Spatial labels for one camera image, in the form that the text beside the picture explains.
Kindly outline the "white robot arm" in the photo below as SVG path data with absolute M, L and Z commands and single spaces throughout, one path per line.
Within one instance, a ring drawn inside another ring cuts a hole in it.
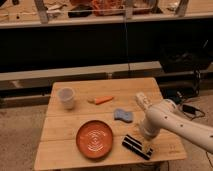
M 141 135 L 150 141 L 165 129 L 213 154 L 213 127 L 184 119 L 177 112 L 177 105 L 170 99 L 150 105 L 139 124 Z

